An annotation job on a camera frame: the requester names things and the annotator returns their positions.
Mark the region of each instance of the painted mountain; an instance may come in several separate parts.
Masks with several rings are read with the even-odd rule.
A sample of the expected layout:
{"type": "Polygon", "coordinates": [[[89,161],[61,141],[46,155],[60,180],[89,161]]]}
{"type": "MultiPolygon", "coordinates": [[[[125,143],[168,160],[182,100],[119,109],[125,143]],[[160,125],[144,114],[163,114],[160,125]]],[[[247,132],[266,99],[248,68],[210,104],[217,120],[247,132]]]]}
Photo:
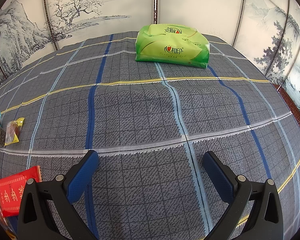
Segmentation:
{"type": "Polygon", "coordinates": [[[10,76],[21,69],[23,61],[50,41],[50,32],[39,30],[22,4],[13,0],[0,11],[0,75],[10,76]]]}

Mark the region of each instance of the blue gripper pad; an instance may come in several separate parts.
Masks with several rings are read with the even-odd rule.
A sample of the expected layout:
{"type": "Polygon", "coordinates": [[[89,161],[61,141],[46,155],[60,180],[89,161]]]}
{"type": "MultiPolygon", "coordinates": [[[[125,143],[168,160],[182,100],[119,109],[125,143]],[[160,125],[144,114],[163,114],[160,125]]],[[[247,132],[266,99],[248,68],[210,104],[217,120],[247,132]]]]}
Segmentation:
{"type": "Polygon", "coordinates": [[[234,200],[233,185],[208,152],[203,155],[203,167],[222,201],[231,204],[234,200]]]}
{"type": "Polygon", "coordinates": [[[93,152],[68,185],[67,198],[71,204],[80,199],[98,165],[98,153],[93,152]]]}

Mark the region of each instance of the printed brand logo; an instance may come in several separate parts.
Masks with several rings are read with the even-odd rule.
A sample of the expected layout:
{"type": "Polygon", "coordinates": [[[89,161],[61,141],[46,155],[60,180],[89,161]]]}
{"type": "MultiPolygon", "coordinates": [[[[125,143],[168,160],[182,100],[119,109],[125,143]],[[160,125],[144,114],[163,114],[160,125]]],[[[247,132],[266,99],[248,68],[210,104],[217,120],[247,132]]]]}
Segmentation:
{"type": "Polygon", "coordinates": [[[166,46],[165,48],[164,48],[164,51],[165,52],[168,52],[168,53],[170,53],[170,54],[180,54],[181,52],[183,52],[183,50],[182,49],[178,49],[178,48],[173,48],[173,47],[171,47],[171,46],[166,46]]]}
{"type": "MultiPolygon", "coordinates": [[[[165,33],[160,33],[158,35],[166,35],[166,34],[165,33]]],[[[157,36],[157,35],[152,35],[152,34],[149,35],[149,37],[153,37],[153,36],[157,36]]]]}
{"type": "Polygon", "coordinates": [[[190,41],[192,44],[194,44],[194,45],[197,45],[197,46],[201,46],[201,44],[200,43],[197,43],[197,42],[192,42],[192,41],[190,41]]]}
{"type": "Polygon", "coordinates": [[[178,34],[182,33],[181,30],[179,30],[177,28],[170,28],[170,27],[166,28],[165,31],[166,31],[166,33],[178,33],[178,34]]]}

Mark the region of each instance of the white stripe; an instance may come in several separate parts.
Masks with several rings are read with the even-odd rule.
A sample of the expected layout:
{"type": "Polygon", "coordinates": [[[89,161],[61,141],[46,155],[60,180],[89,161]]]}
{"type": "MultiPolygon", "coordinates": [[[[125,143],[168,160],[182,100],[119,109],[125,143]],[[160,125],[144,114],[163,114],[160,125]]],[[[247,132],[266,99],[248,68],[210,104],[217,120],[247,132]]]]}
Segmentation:
{"type": "MultiPolygon", "coordinates": [[[[288,112],[286,114],[283,114],[278,117],[278,119],[270,118],[267,120],[264,120],[262,122],[257,122],[254,124],[251,124],[251,127],[248,126],[241,126],[234,129],[228,129],[228,130],[222,130],[219,132],[213,132],[213,133],[202,133],[199,135],[191,135],[189,136],[189,141],[193,143],[197,143],[199,141],[205,141],[205,140],[211,140],[211,139],[217,139],[222,137],[228,137],[232,135],[236,135],[239,133],[248,132],[250,130],[255,130],[261,127],[264,127],[266,125],[269,125],[273,122],[277,122],[279,120],[282,120],[284,118],[289,117],[292,115],[291,112],[288,112]]],[[[146,152],[152,152],[157,150],[164,150],[167,148],[175,148],[179,146],[183,146],[183,144],[186,142],[185,139],[178,138],[178,139],[172,139],[167,140],[163,142],[156,142],[156,143],[149,143],[149,144],[142,144],[142,145],[131,145],[131,146],[118,146],[118,147],[112,147],[112,148],[95,148],[96,152],[98,152],[99,156],[112,156],[112,155],[127,155],[127,154],[136,154],[136,153],[146,153],[146,152]]],[[[13,151],[10,149],[0,148],[1,152],[5,152],[7,154],[14,154],[14,155],[28,155],[28,150],[18,150],[13,151]]],[[[63,150],[63,151],[32,151],[32,156],[77,156],[77,155],[84,155],[87,152],[87,150],[63,150]]]]}
{"type": "Polygon", "coordinates": [[[65,67],[65,65],[63,65],[61,67],[57,67],[57,68],[51,69],[49,71],[40,72],[40,75],[50,73],[52,71],[58,70],[58,69],[63,68],[63,67],[65,67]]]}
{"type": "Polygon", "coordinates": [[[221,54],[221,53],[212,53],[212,52],[210,52],[209,54],[210,54],[210,55],[222,55],[222,56],[224,56],[224,57],[230,57],[230,58],[236,58],[236,59],[245,59],[245,60],[248,60],[248,59],[245,58],[245,57],[235,57],[235,56],[229,56],[229,55],[225,55],[225,54],[221,54]]]}
{"type": "Polygon", "coordinates": [[[122,51],[115,52],[115,53],[112,53],[112,54],[105,54],[105,55],[101,55],[101,56],[95,56],[95,57],[90,57],[90,58],[78,60],[78,61],[75,61],[75,62],[69,64],[69,65],[77,64],[77,63],[84,62],[84,61],[86,61],[86,60],[95,59],[95,58],[114,56],[114,55],[117,55],[117,54],[120,54],[120,53],[123,53],[123,52],[129,53],[129,54],[136,54],[135,51],[122,50],[122,51]]]}
{"type": "Polygon", "coordinates": [[[38,77],[38,76],[35,76],[35,77],[33,77],[33,78],[30,78],[30,79],[28,79],[27,81],[25,81],[25,82],[22,82],[21,84],[19,84],[19,85],[15,86],[14,88],[11,88],[9,91],[7,91],[7,92],[3,93],[3,94],[0,96],[0,98],[1,98],[1,97],[3,97],[4,95],[8,94],[9,92],[11,92],[11,91],[15,90],[16,88],[20,87],[21,85],[23,85],[23,84],[26,84],[27,82],[29,82],[29,81],[31,81],[31,80],[33,80],[33,79],[37,78],[37,77],[38,77]]]}
{"type": "MultiPolygon", "coordinates": [[[[25,82],[26,78],[30,75],[30,73],[32,72],[32,70],[34,70],[34,68],[32,68],[32,69],[29,71],[29,73],[25,76],[25,78],[23,79],[23,81],[21,82],[21,84],[23,84],[23,83],[25,82]]],[[[8,104],[8,106],[6,107],[6,111],[7,111],[7,109],[9,108],[10,103],[11,103],[12,100],[14,99],[14,96],[16,95],[16,93],[18,92],[18,90],[20,89],[21,84],[18,86],[18,89],[14,92],[14,94],[13,94],[13,96],[12,96],[12,98],[11,98],[9,104],[8,104]]]]}
{"type": "Polygon", "coordinates": [[[55,88],[55,86],[57,85],[57,82],[59,81],[61,75],[63,74],[64,70],[66,69],[67,65],[69,64],[69,62],[74,58],[74,56],[78,53],[79,49],[83,46],[85,41],[83,41],[80,45],[80,47],[76,50],[76,52],[71,56],[71,58],[67,61],[65,67],[63,68],[63,70],[59,73],[58,77],[56,78],[55,82],[53,83],[50,91],[46,94],[46,96],[43,98],[42,100],[42,103],[41,103],[41,106],[40,106],[40,110],[39,110],[39,114],[38,114],[38,119],[37,119],[37,123],[34,127],[34,131],[32,133],[32,137],[31,137],[31,140],[30,140],[30,146],[29,146],[29,155],[28,155],[28,160],[27,160],[27,169],[30,168],[30,162],[31,162],[31,151],[32,151],[32,148],[33,148],[33,144],[34,144],[34,138],[35,138],[35,135],[37,133],[37,130],[39,128],[39,124],[40,124],[40,120],[41,120],[41,116],[42,116],[42,112],[43,112],[43,107],[44,107],[44,103],[46,101],[46,98],[47,98],[47,95],[55,88]]]}

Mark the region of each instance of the blue stripe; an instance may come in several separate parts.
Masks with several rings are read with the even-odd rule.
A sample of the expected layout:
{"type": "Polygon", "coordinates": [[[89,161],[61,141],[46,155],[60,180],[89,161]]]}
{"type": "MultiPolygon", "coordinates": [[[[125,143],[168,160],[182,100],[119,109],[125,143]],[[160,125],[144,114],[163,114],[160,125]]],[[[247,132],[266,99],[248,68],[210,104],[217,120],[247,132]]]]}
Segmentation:
{"type": "Polygon", "coordinates": [[[99,239],[99,233],[96,225],[96,218],[94,214],[94,206],[93,206],[93,198],[92,198],[92,180],[90,180],[89,184],[86,187],[86,190],[84,192],[84,200],[86,205],[88,227],[91,230],[91,232],[94,234],[94,236],[97,239],[99,239]]]}
{"type": "MultiPolygon", "coordinates": [[[[211,66],[209,66],[209,65],[208,65],[208,68],[210,69],[210,71],[212,72],[212,74],[213,74],[216,78],[218,78],[218,75],[217,75],[217,73],[213,70],[213,68],[212,68],[211,66]]],[[[246,124],[247,124],[247,125],[250,125],[250,120],[249,120],[249,118],[248,118],[247,111],[246,111],[246,109],[244,108],[244,104],[243,104],[242,98],[238,95],[238,93],[237,93],[236,91],[234,91],[232,88],[230,88],[230,87],[228,87],[227,85],[225,85],[225,84],[223,83],[222,80],[218,79],[218,81],[219,81],[219,83],[220,83],[222,86],[224,86],[224,87],[228,88],[229,90],[231,90],[231,92],[234,93],[234,95],[237,97],[237,99],[238,99],[238,101],[239,101],[239,104],[240,104],[241,112],[242,112],[242,114],[243,114],[243,118],[244,118],[246,124]]],[[[267,160],[266,160],[265,154],[264,154],[264,152],[263,152],[263,149],[262,149],[262,147],[261,147],[261,144],[260,144],[260,142],[259,142],[259,139],[258,139],[258,137],[257,137],[257,135],[256,135],[256,133],[255,133],[254,130],[251,130],[250,132],[251,132],[251,134],[252,134],[252,136],[253,136],[253,139],[254,139],[254,141],[255,141],[255,143],[256,143],[256,145],[257,145],[257,148],[258,148],[258,150],[259,150],[259,153],[260,153],[260,156],[261,156],[261,159],[262,159],[262,162],[263,162],[263,166],[265,167],[265,170],[266,170],[266,174],[267,174],[267,176],[268,176],[268,179],[271,179],[271,173],[270,173],[269,165],[268,165],[268,163],[267,163],[267,160]]]]}
{"type": "MultiPolygon", "coordinates": [[[[101,65],[99,68],[98,76],[96,79],[96,84],[99,84],[102,79],[103,69],[105,68],[106,64],[106,55],[109,53],[109,49],[111,46],[111,42],[108,43],[105,56],[102,58],[101,65]]],[[[87,128],[87,135],[86,135],[86,149],[92,148],[92,141],[93,141],[93,132],[94,132],[94,120],[95,120],[95,109],[94,109],[94,94],[96,92],[97,85],[90,88],[89,96],[88,96],[88,128],[87,128]]],[[[87,188],[84,193],[85,197],[85,205],[86,205],[86,213],[87,213],[87,220],[88,220],[88,227],[91,232],[95,235],[97,239],[99,239],[99,234],[96,225],[96,217],[94,213],[94,205],[93,205],[93,196],[92,196],[92,183],[87,185],[87,188]]]]}
{"type": "MultiPolygon", "coordinates": [[[[99,84],[102,79],[102,73],[103,69],[106,64],[106,55],[109,52],[111,46],[111,42],[108,43],[106,51],[105,51],[105,56],[102,58],[101,65],[99,68],[96,84],[99,84]]],[[[88,120],[88,129],[87,129],[87,136],[86,136],[86,149],[91,149],[92,148],[92,140],[93,140],[93,131],[94,131],[94,119],[95,119],[95,110],[94,110],[94,94],[96,92],[97,85],[93,86],[90,88],[89,91],[89,96],[88,96],[88,109],[89,109],[89,120],[88,120]]]]}
{"type": "Polygon", "coordinates": [[[200,207],[201,216],[202,216],[203,224],[204,224],[204,231],[205,231],[205,234],[208,235],[208,233],[213,229],[213,223],[212,223],[212,219],[211,219],[207,196],[206,196],[204,185],[203,185],[203,180],[202,180],[200,169],[199,169],[199,164],[198,164],[197,158],[195,156],[193,144],[192,144],[192,142],[189,142],[188,138],[187,138],[188,130],[187,130],[186,125],[182,118],[180,98],[179,98],[177,90],[173,86],[171,86],[167,83],[166,77],[164,75],[164,72],[163,72],[160,64],[157,62],[155,62],[154,64],[157,68],[160,78],[162,79],[162,84],[169,89],[169,92],[172,96],[174,117],[177,122],[177,126],[179,128],[179,133],[181,136],[185,137],[185,139],[186,139],[186,143],[184,143],[184,148],[185,148],[185,151],[187,154],[187,158],[189,160],[189,165],[190,165],[191,173],[193,176],[194,186],[195,186],[195,190],[196,190],[196,193],[198,196],[199,207],[200,207]]]}

